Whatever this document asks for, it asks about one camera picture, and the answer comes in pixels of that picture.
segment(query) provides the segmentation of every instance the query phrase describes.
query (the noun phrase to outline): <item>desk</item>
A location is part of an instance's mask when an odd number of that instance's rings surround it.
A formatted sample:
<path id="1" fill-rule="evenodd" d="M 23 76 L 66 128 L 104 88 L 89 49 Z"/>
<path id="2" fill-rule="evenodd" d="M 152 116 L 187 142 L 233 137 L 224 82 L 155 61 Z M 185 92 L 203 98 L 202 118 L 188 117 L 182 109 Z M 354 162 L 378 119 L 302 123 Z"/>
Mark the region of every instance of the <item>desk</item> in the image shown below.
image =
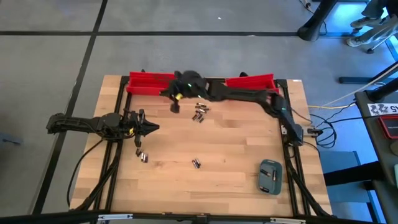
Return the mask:
<path id="1" fill-rule="evenodd" d="M 369 100 L 365 92 L 356 93 L 355 98 L 361 115 L 363 117 L 370 116 L 368 103 L 374 102 Z M 386 96 L 383 103 L 398 103 L 398 93 Z M 390 143 L 392 141 L 384 136 L 377 117 L 366 118 L 364 123 L 379 161 L 327 173 L 325 174 L 326 184 L 336 185 L 371 180 L 371 183 L 367 182 L 366 188 L 376 191 L 387 223 L 397 223 L 398 189 L 394 165 L 398 164 L 398 156 L 390 151 Z"/>
<path id="2" fill-rule="evenodd" d="M 104 77 L 94 116 L 113 112 L 120 79 L 117 75 Z M 302 82 L 288 80 L 288 85 L 292 107 L 309 117 Z M 197 102 L 211 108 L 202 124 L 191 120 Z M 134 141 L 124 141 L 113 212 L 292 216 L 285 169 L 278 196 L 262 194 L 256 188 L 263 159 L 279 161 L 285 167 L 277 119 L 250 102 L 183 99 L 180 106 L 180 113 L 173 114 L 166 97 L 132 96 L 130 110 L 144 109 L 147 120 L 159 124 L 160 129 L 142 138 L 142 149 L 149 155 L 147 164 L 136 157 Z M 308 124 L 297 116 L 294 119 Z M 90 134 L 86 150 L 98 140 L 97 135 Z M 305 141 L 315 144 L 310 137 Z M 105 145 L 102 142 L 81 163 L 71 208 L 79 206 L 97 184 Z M 309 191 L 331 213 L 318 152 L 304 145 L 300 154 Z M 191 162 L 196 157 L 200 169 Z M 104 207 L 106 193 L 107 186 L 100 208 Z M 298 210 L 303 213 L 297 186 L 296 193 Z"/>

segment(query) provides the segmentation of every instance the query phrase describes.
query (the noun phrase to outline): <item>white cable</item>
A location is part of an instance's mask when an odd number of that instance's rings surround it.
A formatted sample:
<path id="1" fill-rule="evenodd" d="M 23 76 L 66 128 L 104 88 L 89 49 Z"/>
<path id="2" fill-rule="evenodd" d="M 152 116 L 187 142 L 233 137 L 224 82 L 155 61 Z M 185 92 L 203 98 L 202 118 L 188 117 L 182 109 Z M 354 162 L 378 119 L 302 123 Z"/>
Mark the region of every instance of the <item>white cable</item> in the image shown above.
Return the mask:
<path id="1" fill-rule="evenodd" d="M 374 83 L 374 85 L 375 85 L 375 86 L 384 86 L 385 83 L 384 83 L 384 82 L 377 82 L 377 83 Z"/>
<path id="2" fill-rule="evenodd" d="M 391 67 L 388 71 L 386 71 L 386 72 L 385 72 L 384 74 L 382 74 L 380 77 L 378 77 L 377 79 L 375 79 L 375 80 L 369 82 L 369 83 L 366 84 L 365 86 L 363 86 L 363 87 L 361 87 L 361 88 L 359 88 L 359 89 L 357 89 L 357 90 L 355 90 L 355 91 L 353 91 L 353 92 L 351 92 L 351 93 L 348 93 L 347 95 L 342 96 L 342 97 L 338 98 L 337 100 L 333 100 L 332 102 L 329 102 L 329 103 L 327 103 L 327 104 L 324 104 L 324 105 L 322 105 L 322 106 L 327 106 L 327 105 L 330 105 L 330 104 L 332 104 L 332 103 L 336 103 L 337 101 L 340 101 L 340 100 L 342 100 L 342 99 L 344 99 L 344 98 L 346 98 L 346 97 L 349 97 L 349 96 L 355 94 L 355 93 L 358 92 L 358 91 L 361 91 L 361 90 L 363 90 L 363 89 L 366 89 L 368 86 L 373 85 L 373 83 L 376 83 L 376 82 L 379 81 L 382 77 L 385 77 L 388 73 L 390 73 L 391 71 L 393 71 L 393 70 L 396 69 L 397 67 L 398 67 L 398 63 L 396 63 L 393 67 Z"/>

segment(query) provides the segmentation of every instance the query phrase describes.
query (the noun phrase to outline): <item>wooden table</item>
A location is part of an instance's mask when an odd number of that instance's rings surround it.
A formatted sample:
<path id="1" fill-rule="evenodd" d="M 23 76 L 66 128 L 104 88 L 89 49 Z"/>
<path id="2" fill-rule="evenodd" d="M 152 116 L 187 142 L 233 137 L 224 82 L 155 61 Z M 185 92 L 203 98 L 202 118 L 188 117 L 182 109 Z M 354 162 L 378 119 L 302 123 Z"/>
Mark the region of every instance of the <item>wooden table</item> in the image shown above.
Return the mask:
<path id="1" fill-rule="evenodd" d="M 113 112 L 120 79 L 118 75 L 104 77 L 94 116 Z M 287 83 L 292 107 L 309 117 L 301 80 Z M 201 124 L 191 120 L 197 102 L 211 108 Z M 180 101 L 179 114 L 170 112 L 170 103 L 161 96 L 132 96 L 130 110 L 145 109 L 147 120 L 159 124 L 160 129 L 142 138 L 142 149 L 149 155 L 147 164 L 136 157 L 134 140 L 124 141 L 113 212 L 292 216 L 277 119 L 250 102 L 184 99 Z M 298 116 L 294 120 L 308 124 Z M 90 134 L 85 150 L 99 139 Z M 305 141 L 315 144 L 310 137 L 305 137 Z M 81 163 L 71 208 L 81 204 L 97 184 L 105 146 L 102 142 Z M 300 154 L 309 191 L 331 213 L 318 152 L 304 145 Z M 196 157 L 202 164 L 200 169 L 191 162 Z M 263 194 L 256 187 L 263 159 L 282 164 L 284 183 L 278 196 Z M 107 186 L 104 189 L 100 208 L 104 208 L 108 192 Z M 297 186 L 295 189 L 298 208 L 303 213 L 300 191 Z"/>

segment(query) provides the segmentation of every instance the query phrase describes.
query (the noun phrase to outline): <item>red plastic bin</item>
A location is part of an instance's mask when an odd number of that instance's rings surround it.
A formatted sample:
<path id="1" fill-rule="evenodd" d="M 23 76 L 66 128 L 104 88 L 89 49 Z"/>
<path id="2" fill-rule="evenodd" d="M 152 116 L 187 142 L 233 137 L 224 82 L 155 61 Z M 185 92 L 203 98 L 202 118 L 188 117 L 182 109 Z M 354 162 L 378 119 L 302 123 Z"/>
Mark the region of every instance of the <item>red plastic bin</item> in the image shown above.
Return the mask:
<path id="1" fill-rule="evenodd" d="M 158 96 L 162 90 L 169 87 L 169 82 L 173 79 L 173 73 L 130 72 L 130 82 L 126 90 L 134 95 Z M 232 88 L 268 89 L 279 93 L 274 84 L 274 74 L 227 78 L 225 83 Z"/>
<path id="2" fill-rule="evenodd" d="M 225 84 L 231 88 L 244 88 L 248 90 L 273 90 L 279 93 L 274 83 L 274 74 L 253 75 L 248 77 L 227 78 Z"/>
<path id="3" fill-rule="evenodd" d="M 173 79 L 174 74 L 171 73 L 130 72 L 126 90 L 135 95 L 158 96 L 160 91 L 169 87 L 169 82 Z"/>

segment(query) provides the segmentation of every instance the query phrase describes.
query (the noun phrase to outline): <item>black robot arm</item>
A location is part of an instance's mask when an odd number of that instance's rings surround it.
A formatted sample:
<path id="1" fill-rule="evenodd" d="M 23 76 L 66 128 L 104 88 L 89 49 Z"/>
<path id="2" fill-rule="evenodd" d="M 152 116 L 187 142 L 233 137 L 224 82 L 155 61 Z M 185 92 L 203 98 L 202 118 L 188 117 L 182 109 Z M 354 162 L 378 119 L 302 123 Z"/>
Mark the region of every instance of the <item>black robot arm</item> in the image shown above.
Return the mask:
<path id="1" fill-rule="evenodd" d="M 146 136 L 159 129 L 159 125 L 147 121 L 145 112 L 141 109 L 139 113 L 135 111 L 128 112 L 126 119 L 123 119 L 123 116 L 118 113 L 108 113 L 91 119 L 68 117 L 58 113 L 50 117 L 46 128 L 49 134 L 63 131 L 80 131 L 95 133 L 104 140 L 109 141 L 135 137 L 134 143 L 137 147 L 140 147 L 141 136 Z"/>
<path id="2" fill-rule="evenodd" d="M 207 82 L 197 72 L 186 71 L 183 74 L 175 72 L 175 80 L 170 82 L 169 88 L 160 95 L 168 96 L 173 104 L 170 110 L 179 112 L 179 99 L 204 98 L 208 101 L 239 100 L 258 103 L 264 111 L 273 118 L 280 119 L 287 130 L 289 142 L 301 146 L 303 144 L 303 128 L 295 124 L 287 109 L 286 100 L 274 91 L 245 90 L 230 88 L 220 82 Z"/>

